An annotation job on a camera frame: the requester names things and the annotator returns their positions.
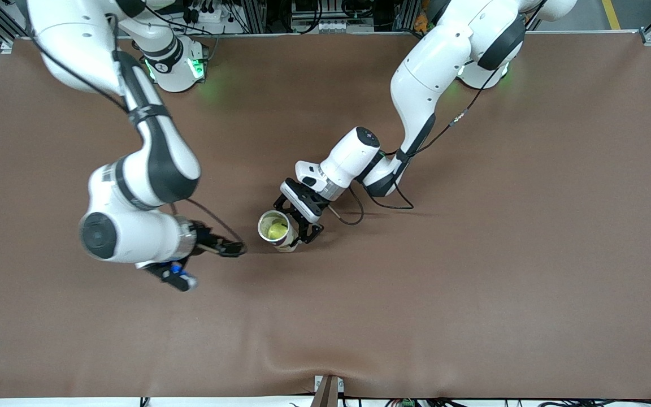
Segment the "brown table mat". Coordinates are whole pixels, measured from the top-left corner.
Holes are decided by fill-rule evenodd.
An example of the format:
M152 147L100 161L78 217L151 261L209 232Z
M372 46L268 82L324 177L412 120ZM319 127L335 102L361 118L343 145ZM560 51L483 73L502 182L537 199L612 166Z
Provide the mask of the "brown table mat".
M0 397L651 399L651 47L528 34L508 75L417 157L412 211L331 214L279 253L256 224L299 160L346 132L400 144L408 34L224 38L163 99L202 166L196 200L248 245L179 293L89 257L90 173L140 146L36 48L0 55Z

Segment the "Wilson tennis ball can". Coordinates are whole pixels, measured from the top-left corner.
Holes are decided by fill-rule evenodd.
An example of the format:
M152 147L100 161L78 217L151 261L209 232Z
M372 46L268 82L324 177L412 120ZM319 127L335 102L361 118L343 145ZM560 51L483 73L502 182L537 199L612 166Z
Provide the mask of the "Wilson tennis ball can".
M270 224L274 222L282 222L289 225L289 233L287 237L282 238L281 240L269 240L267 237L267 229ZM291 245L294 238L297 237L297 227L294 226L294 222L281 211L270 210L264 212L257 224L258 233L262 240L273 245L276 250L279 252L289 253L293 252L297 245Z

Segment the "white power strip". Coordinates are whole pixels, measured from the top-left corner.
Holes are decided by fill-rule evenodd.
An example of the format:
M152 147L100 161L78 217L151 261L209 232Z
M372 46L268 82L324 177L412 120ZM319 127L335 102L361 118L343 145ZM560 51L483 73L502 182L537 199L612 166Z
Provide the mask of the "white power strip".
M184 23L197 32L246 33L245 10L240 0L179 0Z

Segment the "white terminal block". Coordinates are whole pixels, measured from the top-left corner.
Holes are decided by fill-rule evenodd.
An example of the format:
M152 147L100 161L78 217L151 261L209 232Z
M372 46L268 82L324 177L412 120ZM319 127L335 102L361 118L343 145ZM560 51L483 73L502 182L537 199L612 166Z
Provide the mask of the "white terminal block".
M373 33L372 20L322 20L315 29L317 34Z

